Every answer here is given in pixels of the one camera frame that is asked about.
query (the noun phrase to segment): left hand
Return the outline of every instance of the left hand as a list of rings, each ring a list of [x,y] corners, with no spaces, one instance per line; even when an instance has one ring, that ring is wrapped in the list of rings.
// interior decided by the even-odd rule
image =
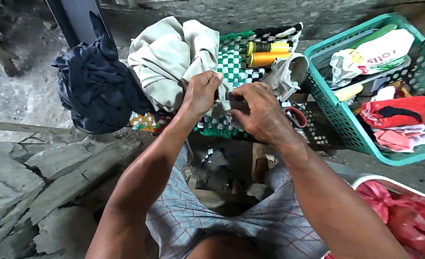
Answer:
[[[206,71],[192,77],[180,112],[187,112],[195,118],[200,118],[209,111],[214,103],[214,93],[222,83],[223,73]]]

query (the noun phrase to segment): plastic basket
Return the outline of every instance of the plastic basket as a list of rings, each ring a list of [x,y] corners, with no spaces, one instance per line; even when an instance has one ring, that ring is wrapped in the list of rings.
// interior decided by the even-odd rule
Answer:
[[[415,37],[410,52],[413,62],[411,62],[410,67],[402,68],[392,75],[388,75],[390,82],[402,79],[412,88],[417,89],[418,95],[425,95],[425,43],[423,43],[425,37],[404,17],[395,13],[377,16],[374,19],[309,47],[304,53],[310,60],[308,76],[304,84],[308,86],[314,99],[340,134],[348,149],[375,156],[376,159],[387,165],[402,166],[425,160],[425,145],[415,147],[415,153],[394,153],[379,150],[348,108],[347,103],[338,101],[337,97],[334,96],[332,90],[330,90],[323,77],[315,68],[313,62],[311,62],[311,57],[316,53],[328,47],[335,46],[362,32],[379,29],[387,24],[397,24],[398,29],[407,29]],[[418,49],[414,51],[418,56],[412,56],[415,49]]]

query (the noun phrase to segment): scissors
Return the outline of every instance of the scissors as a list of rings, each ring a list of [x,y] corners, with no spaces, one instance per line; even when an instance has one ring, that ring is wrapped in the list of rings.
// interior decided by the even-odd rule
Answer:
[[[286,107],[284,109],[284,113],[286,114],[288,119],[291,121],[293,127],[302,129],[305,126],[307,126],[307,118],[297,108]]]

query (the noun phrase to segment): dark blue cloth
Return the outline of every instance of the dark blue cloth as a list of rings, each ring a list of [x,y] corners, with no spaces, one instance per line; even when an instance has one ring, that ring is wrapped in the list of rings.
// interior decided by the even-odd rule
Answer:
[[[126,126],[132,111],[150,112],[159,120],[134,75],[118,60],[100,17],[89,12],[89,18],[98,40],[91,46],[79,44],[52,64],[59,69],[60,101],[70,110],[73,124],[87,133],[105,134]]]

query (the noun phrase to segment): lap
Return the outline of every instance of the lap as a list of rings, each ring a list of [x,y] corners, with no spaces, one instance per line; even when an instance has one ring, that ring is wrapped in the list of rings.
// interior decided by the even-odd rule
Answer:
[[[321,258],[327,248],[309,225],[298,204],[290,174],[282,162],[267,174],[275,192],[233,218],[207,209],[187,187],[181,174],[182,148],[162,195],[146,216],[146,225],[160,246],[160,258],[185,258],[208,235],[227,231],[256,239],[269,258]]]

